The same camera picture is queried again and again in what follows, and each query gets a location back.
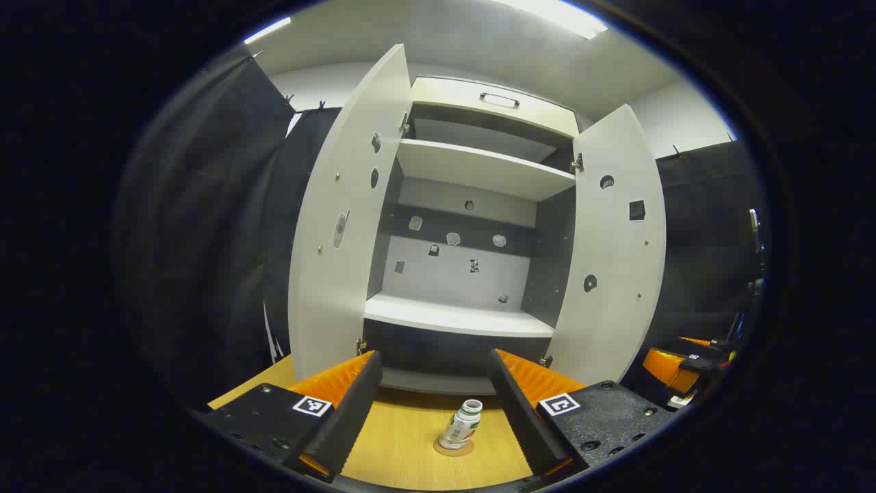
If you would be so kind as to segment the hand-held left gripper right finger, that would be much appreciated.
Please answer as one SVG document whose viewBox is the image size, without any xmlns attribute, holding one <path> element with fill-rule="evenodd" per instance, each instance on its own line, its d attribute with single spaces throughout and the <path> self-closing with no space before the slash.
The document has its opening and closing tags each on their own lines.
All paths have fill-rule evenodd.
<svg viewBox="0 0 876 493">
<path fill-rule="evenodd" d="M 584 385 L 502 349 L 490 350 L 487 374 L 532 473 L 544 481 L 614 461 L 673 418 L 616 381 Z"/>
</svg>

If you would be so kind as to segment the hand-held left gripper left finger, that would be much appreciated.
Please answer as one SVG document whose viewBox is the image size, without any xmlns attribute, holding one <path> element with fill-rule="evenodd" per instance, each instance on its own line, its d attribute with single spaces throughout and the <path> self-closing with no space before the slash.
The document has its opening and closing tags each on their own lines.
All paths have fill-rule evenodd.
<svg viewBox="0 0 876 493">
<path fill-rule="evenodd" d="M 195 418 L 247 455 L 331 483 L 359 439 L 382 376 L 378 351 L 301 381 L 287 356 L 210 401 Z"/>
</svg>

